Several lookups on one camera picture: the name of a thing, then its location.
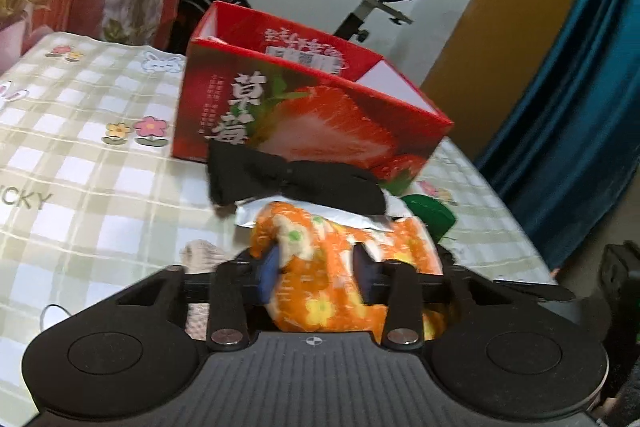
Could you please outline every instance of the blue curtain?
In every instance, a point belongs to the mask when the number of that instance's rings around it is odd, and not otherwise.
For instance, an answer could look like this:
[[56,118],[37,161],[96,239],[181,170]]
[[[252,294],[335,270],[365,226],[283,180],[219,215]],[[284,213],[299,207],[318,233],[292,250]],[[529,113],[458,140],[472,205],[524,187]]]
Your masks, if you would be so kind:
[[476,166],[555,268],[616,203],[639,157],[640,0],[575,0]]

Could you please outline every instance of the orange cloth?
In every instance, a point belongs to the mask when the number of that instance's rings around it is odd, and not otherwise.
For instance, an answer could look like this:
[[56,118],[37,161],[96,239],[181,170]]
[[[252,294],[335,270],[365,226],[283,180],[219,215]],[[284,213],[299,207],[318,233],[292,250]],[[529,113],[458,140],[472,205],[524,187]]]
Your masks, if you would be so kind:
[[[283,331],[373,331],[379,342],[386,306],[365,306],[353,278],[351,251],[364,243],[377,261],[399,259],[422,273],[442,274],[433,241],[417,217],[399,219],[393,232],[343,227],[290,203],[270,203],[258,214],[251,255],[276,240],[282,275],[267,309]],[[440,314],[423,313],[425,339],[442,329]]]

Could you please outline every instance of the sliced strawberry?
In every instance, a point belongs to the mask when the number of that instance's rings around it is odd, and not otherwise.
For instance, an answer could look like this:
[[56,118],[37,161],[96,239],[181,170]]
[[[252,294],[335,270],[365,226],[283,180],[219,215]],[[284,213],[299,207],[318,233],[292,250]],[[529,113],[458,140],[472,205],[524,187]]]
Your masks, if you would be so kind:
[[371,173],[384,182],[382,186],[386,190],[398,196],[407,189],[426,162],[425,158],[415,154],[401,154],[371,169]]
[[393,156],[396,140],[364,115],[338,87],[303,87],[301,98],[274,109],[269,136],[258,147],[287,160],[343,162],[369,169]]

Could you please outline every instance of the checkered tablecloth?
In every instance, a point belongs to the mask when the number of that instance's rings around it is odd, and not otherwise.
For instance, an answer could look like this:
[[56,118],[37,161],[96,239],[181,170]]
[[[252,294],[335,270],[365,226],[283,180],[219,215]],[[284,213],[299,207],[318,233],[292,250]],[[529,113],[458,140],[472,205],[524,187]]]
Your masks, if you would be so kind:
[[[149,47],[53,34],[2,76],[12,83],[0,93],[4,427],[35,413],[20,361],[45,306],[76,313],[176,263],[191,239],[231,252],[247,244],[247,230],[212,211],[204,166],[170,158],[182,65],[182,57]],[[26,97],[12,100],[20,89]],[[166,143],[136,135],[145,117],[167,123]],[[124,137],[113,136],[126,128]],[[488,277],[550,281],[513,217],[452,142],[438,148],[415,190],[446,196],[458,223],[444,244],[461,263]]]

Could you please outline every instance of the cardboard box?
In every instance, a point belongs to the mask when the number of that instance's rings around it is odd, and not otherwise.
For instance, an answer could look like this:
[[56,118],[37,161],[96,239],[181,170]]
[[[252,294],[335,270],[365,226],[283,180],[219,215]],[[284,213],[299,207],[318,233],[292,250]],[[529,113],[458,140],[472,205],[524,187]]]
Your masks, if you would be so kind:
[[399,194],[451,127],[381,55],[215,2],[187,52],[173,155],[205,161],[209,139],[244,143],[369,169]]

